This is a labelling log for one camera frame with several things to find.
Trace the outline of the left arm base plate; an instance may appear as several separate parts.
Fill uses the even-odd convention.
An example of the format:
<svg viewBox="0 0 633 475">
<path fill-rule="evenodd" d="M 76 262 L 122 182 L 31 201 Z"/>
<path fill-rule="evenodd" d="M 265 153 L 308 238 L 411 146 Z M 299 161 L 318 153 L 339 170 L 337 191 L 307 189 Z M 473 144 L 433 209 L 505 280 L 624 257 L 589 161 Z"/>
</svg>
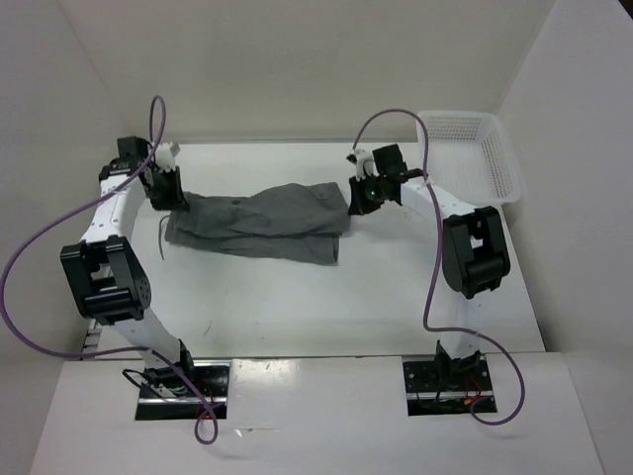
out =
<svg viewBox="0 0 633 475">
<path fill-rule="evenodd" d="M 194 361 L 192 382 L 205 396 L 216 405 L 215 414 L 219 420 L 226 418 L 228 382 L 230 376 L 229 360 Z M 137 370 L 125 370 L 126 377 L 138 389 L 135 420 L 138 422 L 194 421 L 204 410 L 199 398 L 188 388 L 177 395 L 164 385 L 149 382 Z"/>
</svg>

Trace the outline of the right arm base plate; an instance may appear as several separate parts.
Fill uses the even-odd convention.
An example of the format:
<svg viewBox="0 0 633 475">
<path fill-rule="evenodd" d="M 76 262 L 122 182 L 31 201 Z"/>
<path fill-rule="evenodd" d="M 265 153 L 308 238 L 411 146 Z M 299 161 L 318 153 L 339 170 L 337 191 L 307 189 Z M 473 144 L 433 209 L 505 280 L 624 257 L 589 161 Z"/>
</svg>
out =
<svg viewBox="0 0 633 475">
<path fill-rule="evenodd" d="M 478 367 L 451 382 L 441 382 L 432 356 L 404 358 L 402 362 L 407 413 L 410 417 L 495 414 L 497 404 L 489 367 L 480 357 Z"/>
</svg>

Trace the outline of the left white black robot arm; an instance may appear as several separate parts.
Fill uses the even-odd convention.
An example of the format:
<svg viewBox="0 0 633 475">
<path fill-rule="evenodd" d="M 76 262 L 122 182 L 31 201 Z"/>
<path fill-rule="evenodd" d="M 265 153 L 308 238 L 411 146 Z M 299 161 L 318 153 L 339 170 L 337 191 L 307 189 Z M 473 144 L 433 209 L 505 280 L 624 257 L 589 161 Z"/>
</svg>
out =
<svg viewBox="0 0 633 475">
<path fill-rule="evenodd" d="M 141 204 L 157 211 L 186 211 L 175 158 L 176 142 L 163 142 L 156 156 L 137 137 L 117 141 L 119 155 L 99 174 L 103 202 L 80 242 L 67 245 L 60 261 L 80 315 L 109 327 L 141 349 L 144 380 L 158 394 L 190 395 L 198 372 L 185 344 L 158 319 L 149 279 L 131 238 Z"/>
</svg>

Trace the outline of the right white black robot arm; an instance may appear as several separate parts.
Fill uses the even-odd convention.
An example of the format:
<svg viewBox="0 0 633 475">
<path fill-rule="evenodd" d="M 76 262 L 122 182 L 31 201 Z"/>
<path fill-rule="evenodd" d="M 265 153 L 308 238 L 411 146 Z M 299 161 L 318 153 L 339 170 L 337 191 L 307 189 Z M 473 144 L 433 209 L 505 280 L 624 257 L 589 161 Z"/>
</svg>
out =
<svg viewBox="0 0 633 475">
<path fill-rule="evenodd" d="M 422 325 L 439 335 L 433 358 L 436 388 L 455 389 L 480 369 L 481 325 L 472 302 L 497 289 L 510 270 L 500 214 L 456 198 L 420 168 L 409 169 L 396 144 L 355 149 L 346 160 L 355 166 L 349 215 L 368 215 L 394 202 L 429 220 L 437 232 Z"/>
</svg>

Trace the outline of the grey shorts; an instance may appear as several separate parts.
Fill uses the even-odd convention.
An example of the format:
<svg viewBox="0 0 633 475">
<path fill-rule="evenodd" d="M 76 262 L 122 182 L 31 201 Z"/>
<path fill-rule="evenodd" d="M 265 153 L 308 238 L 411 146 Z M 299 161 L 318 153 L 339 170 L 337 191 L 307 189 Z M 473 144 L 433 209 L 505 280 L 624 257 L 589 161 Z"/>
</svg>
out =
<svg viewBox="0 0 633 475">
<path fill-rule="evenodd" d="M 163 235 L 195 250 L 331 266 L 350 227 L 335 182 L 290 183 L 248 197 L 188 193 L 186 199 L 190 209 L 172 212 Z"/>
</svg>

